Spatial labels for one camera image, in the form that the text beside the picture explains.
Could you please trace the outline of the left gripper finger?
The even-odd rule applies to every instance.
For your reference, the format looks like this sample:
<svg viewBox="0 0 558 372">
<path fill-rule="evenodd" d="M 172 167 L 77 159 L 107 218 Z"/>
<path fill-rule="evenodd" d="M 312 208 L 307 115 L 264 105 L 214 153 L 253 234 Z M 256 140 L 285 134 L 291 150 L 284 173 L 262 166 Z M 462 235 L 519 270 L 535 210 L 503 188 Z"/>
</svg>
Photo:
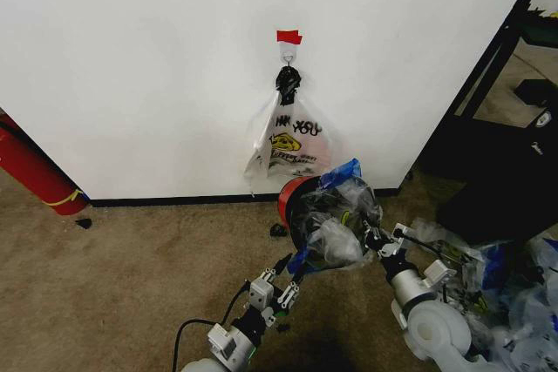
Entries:
<svg viewBox="0 0 558 372">
<path fill-rule="evenodd" d="M 292 277 L 289 285 L 284 289 L 280 297 L 277 299 L 277 303 L 281 308 L 291 308 L 295 303 L 296 298 L 300 292 L 300 284 L 305 275 L 306 266 L 301 265 L 294 276 Z"/>
<path fill-rule="evenodd" d="M 264 289 L 271 286 L 276 277 L 279 276 L 288 265 L 292 254 L 281 258 L 272 268 L 266 268 L 258 278 L 254 280 L 254 288 Z"/>
</svg>

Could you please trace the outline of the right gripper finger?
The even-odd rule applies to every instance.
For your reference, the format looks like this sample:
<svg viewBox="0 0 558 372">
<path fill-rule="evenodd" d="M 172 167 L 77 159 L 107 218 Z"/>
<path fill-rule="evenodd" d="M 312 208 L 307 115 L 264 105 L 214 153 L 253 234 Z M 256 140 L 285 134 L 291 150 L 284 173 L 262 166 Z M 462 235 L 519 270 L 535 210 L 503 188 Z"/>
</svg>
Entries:
<svg viewBox="0 0 558 372">
<path fill-rule="evenodd" d="M 364 228 L 364 245 L 377 254 L 384 246 L 384 236 L 380 229 L 371 225 L 367 220 L 362 221 Z"/>
<path fill-rule="evenodd" d="M 407 248 L 405 237 L 391 237 L 388 241 L 384 242 L 377 250 L 380 258 L 390 258 Z"/>
</svg>

